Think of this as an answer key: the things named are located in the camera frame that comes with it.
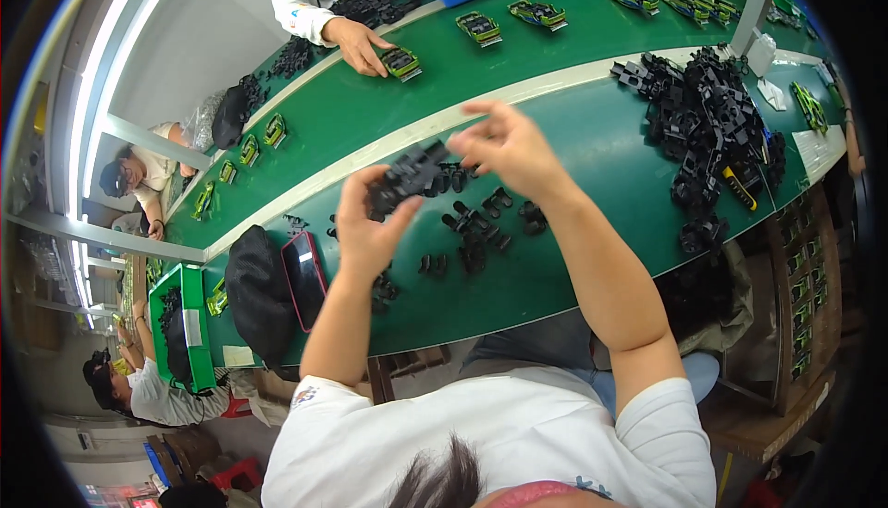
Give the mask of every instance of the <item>red phone case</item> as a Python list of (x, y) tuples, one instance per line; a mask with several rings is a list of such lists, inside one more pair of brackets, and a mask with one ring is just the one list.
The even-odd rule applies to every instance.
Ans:
[[(321, 282), (321, 290), (324, 292), (324, 297), (327, 297), (327, 281), (324, 280), (324, 271), (321, 270), (321, 263), (318, 261), (318, 249), (315, 247), (315, 237), (312, 236), (308, 231), (302, 231), (298, 235), (294, 236), (289, 242), (284, 244), (283, 248), (281, 248), (281, 262), (283, 263), (283, 270), (287, 270), (287, 258), (284, 258), (283, 250), (287, 247), (290, 247), (296, 241), (296, 238), (306, 235), (308, 237), (308, 248), (312, 251), (312, 263), (314, 263), (314, 269), (318, 272), (318, 280)], [(303, 332), (312, 332), (310, 328), (305, 328), (305, 324), (302, 322), (302, 314), (299, 313), (299, 305), (296, 303), (296, 294), (293, 293), (293, 285), (290, 283), (290, 276), (287, 276), (287, 288), (290, 289), (290, 298), (293, 299), (293, 305), (296, 307), (296, 316), (299, 319), (299, 326), (302, 328)]]

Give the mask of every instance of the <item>red stool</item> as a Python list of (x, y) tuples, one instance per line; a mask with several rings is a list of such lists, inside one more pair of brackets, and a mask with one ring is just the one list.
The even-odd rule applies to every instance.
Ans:
[(259, 477), (259, 460), (252, 456), (244, 458), (231, 466), (231, 469), (214, 475), (210, 481), (221, 490), (240, 489), (249, 493), (262, 484), (262, 479)]
[(247, 406), (247, 409), (239, 409), (242, 408), (244, 404), (250, 404), (250, 401), (246, 398), (235, 398), (229, 391), (228, 409), (219, 417), (247, 417), (253, 415), (253, 412), (250, 411), (250, 406)]

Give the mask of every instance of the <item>green plastic tray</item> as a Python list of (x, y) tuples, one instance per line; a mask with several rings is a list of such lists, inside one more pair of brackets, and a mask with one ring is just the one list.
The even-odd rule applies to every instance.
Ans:
[(172, 383), (172, 373), (167, 363), (166, 341), (161, 332), (160, 315), (163, 313), (164, 296), (172, 287), (182, 288), (182, 316), (185, 319), (185, 342), (188, 345), (188, 360), (191, 362), (191, 391), (198, 392), (216, 386), (213, 362), (210, 359), (210, 335), (207, 333), (207, 314), (204, 303), (204, 280), (201, 270), (195, 266), (178, 264), (148, 292), (148, 309), (151, 319), (151, 337), (154, 340), (154, 353), (157, 356), (157, 369), (161, 378), (177, 388), (184, 389), (182, 383)]

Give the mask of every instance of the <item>phone screen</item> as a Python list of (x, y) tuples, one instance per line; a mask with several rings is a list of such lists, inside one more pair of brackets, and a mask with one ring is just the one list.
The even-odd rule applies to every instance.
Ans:
[(305, 332), (311, 330), (327, 297), (327, 286), (312, 236), (302, 232), (281, 249), (284, 269), (290, 281), (290, 292), (296, 304), (299, 323)]

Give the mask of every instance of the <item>workbench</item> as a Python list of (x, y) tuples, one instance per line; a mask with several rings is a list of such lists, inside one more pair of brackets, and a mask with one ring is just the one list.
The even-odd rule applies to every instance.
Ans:
[[(272, 110), (254, 117), (256, 120), (251, 120), (250, 128), (245, 129), (245, 133), (256, 134), (261, 142), (265, 124), (273, 113), (280, 113), (288, 125), (288, 136), (282, 145), (272, 150), (260, 144), (260, 158), (250, 168), (237, 163), (238, 151), (224, 153), (221, 158), (231, 160), (239, 169), (234, 183), (228, 186), (216, 182), (216, 192), (203, 221), (191, 218), (191, 208), (197, 193), (204, 188), (203, 182), (217, 179), (221, 162), (217, 161), (190, 191), (182, 208), (172, 214), (167, 240), (212, 252), (214, 244), (217, 247), (221, 242), (229, 243), (226, 240), (233, 229), (250, 220), (255, 211), (279, 203), (283, 208), (278, 213), (286, 212), (308, 223), (307, 230), (315, 237), (323, 270), (330, 281), (338, 269), (339, 248), (326, 231), (332, 226), (329, 216), (339, 201), (341, 181), (330, 181), (307, 195), (302, 192), (305, 197), (299, 196), (301, 199), (295, 203), (281, 203), (283, 198), (298, 196), (292, 192), (300, 183), (322, 181), (319, 175), (324, 169), (336, 163), (342, 165), (342, 160), (359, 161), (363, 158), (361, 148), (366, 152), (368, 145), (389, 143), (418, 124), (438, 121), (436, 114), (467, 99), (502, 89), (514, 91), (515, 86), (527, 81), (527, 90), (536, 92), (528, 92), (530, 99), (518, 101), (517, 107), (537, 121), (567, 170), (607, 215), (651, 275), (666, 273), (689, 260), (691, 257), (678, 247), (678, 230), (688, 217), (670, 200), (670, 184), (678, 163), (664, 158), (658, 148), (646, 145), (643, 122), (648, 103), (606, 76), (569, 87), (560, 87), (558, 82), (573, 77), (575, 71), (600, 70), (595, 61), (602, 59), (646, 50), (696, 50), (702, 45), (729, 41), (734, 26), (724, 28), (710, 23), (700, 28), (665, 4), (660, 5), (658, 15), (645, 19), (645, 15), (610, 0), (532, 0), (566, 9), (569, 26), (549, 33), (508, 14), (505, 5), (514, 1), (517, 0), (475, 0), (449, 10), (435, 10), (435, 3), (430, 3), (421, 7), (427, 12), (424, 16), (384, 34), (385, 39), (414, 51), (420, 58), (423, 73), (409, 82), (360, 76), (345, 62), (330, 64), (328, 60), (320, 61), (323, 70), (309, 69), (310, 78), (297, 75), (296, 79), (303, 78), (301, 85)], [(459, 31), (455, 17), (473, 10), (496, 19), (502, 28), (501, 43), (481, 49)], [(804, 31), (767, 23), (765, 31), (781, 50), (825, 56), (820, 42), (811, 40)], [(842, 114), (810, 66), (787, 61), (775, 65), (768, 78), (788, 94), (787, 111), (774, 112), (765, 103), (756, 89), (754, 76), (747, 77), (746, 84), (768, 128), (782, 131), (787, 138), (787, 172), (781, 186), (760, 194), (756, 211), (748, 211), (725, 189), (716, 213), (727, 217), (729, 238), (757, 225), (809, 185), (791, 138), (794, 130), (805, 130), (806, 125), (789, 93), (789, 82), (799, 81), (807, 86), (823, 103), (831, 124), (842, 120)], [(272, 80), (272, 94), (287, 84), (278, 80)], [(539, 92), (539, 86), (547, 81), (555, 81), (553, 89), (557, 91)], [(452, 131), (469, 124), (443, 124), (434, 135), (427, 132), (421, 143), (435, 138), (444, 140)], [(392, 151), (379, 162), (397, 156), (398, 151)], [(479, 208), (481, 201), (500, 185), (496, 176), (487, 175), (470, 180), (461, 194), (448, 192), (425, 200), (395, 253), (390, 276), (401, 295), (391, 302), (388, 314), (374, 316), (371, 355), (480, 336), (576, 307), (567, 270), (551, 232), (537, 237), (521, 233), (522, 221), (516, 212), (523, 198), (515, 194), (515, 207), (504, 210), (493, 221), (503, 233), (512, 236), (511, 246), (505, 255), (490, 251), (482, 273), (463, 274), (456, 257), (459, 237), (441, 223), (440, 217), (453, 213), (456, 200)], [(287, 221), (269, 217), (260, 224), (279, 244), (287, 241)], [(423, 255), (439, 253), (449, 257), (450, 269), (445, 277), (417, 273)], [(222, 278), (227, 262), (228, 254), (219, 251), (206, 264), (205, 291), (212, 290)], [(217, 366), (223, 365), (223, 345), (245, 344), (234, 328), (231, 310), (218, 318), (209, 318), (209, 334)], [(286, 363), (298, 363), (306, 336), (299, 333)]]

